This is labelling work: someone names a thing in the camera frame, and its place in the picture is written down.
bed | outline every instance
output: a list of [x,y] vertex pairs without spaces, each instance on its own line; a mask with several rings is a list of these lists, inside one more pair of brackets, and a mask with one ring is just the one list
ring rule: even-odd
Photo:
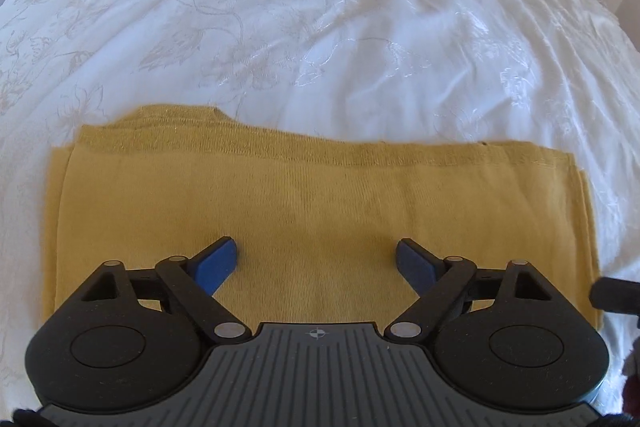
[[[47,158],[139,105],[343,140],[530,140],[586,169],[603,272],[640,279],[640,54],[597,0],[7,0],[0,7],[0,415],[37,402]],[[606,317],[597,406],[636,336]]]

ribbed knit fabric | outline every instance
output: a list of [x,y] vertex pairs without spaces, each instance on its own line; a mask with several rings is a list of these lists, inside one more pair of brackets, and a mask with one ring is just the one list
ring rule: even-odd
[[524,142],[335,142],[166,105],[84,126],[72,148],[53,151],[44,314],[107,259],[152,267],[222,235],[238,243],[239,266],[216,298],[252,328],[383,328],[416,298],[396,271],[403,237],[480,267],[528,259],[597,322],[591,207],[570,154]]

white bedspread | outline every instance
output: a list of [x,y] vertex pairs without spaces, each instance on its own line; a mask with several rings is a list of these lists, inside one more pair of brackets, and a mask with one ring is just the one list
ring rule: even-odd
[[[38,327],[47,155],[81,123],[147,103],[210,104],[337,139],[568,150],[591,179],[604,272],[638,279],[639,71],[596,0],[7,0],[0,414],[36,405],[22,357]],[[634,323],[607,319],[603,410],[620,407]]]

mustard yellow fabric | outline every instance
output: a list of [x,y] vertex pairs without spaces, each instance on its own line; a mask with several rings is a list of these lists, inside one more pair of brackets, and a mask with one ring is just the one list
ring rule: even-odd
[[230,235],[239,266],[215,296],[251,328],[384,328],[416,298],[394,257],[411,237],[479,267],[528,259],[597,323],[584,177],[526,142],[345,143],[156,105],[54,150],[44,216],[45,316],[105,260],[152,267]]

gray plastic base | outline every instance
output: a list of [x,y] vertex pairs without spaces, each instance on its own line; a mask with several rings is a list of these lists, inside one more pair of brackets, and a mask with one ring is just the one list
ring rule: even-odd
[[543,415],[479,405],[419,347],[388,343],[370,324],[266,324],[247,343],[214,349],[160,403],[114,415],[47,406],[42,415],[60,427],[586,427],[598,418],[587,404]]

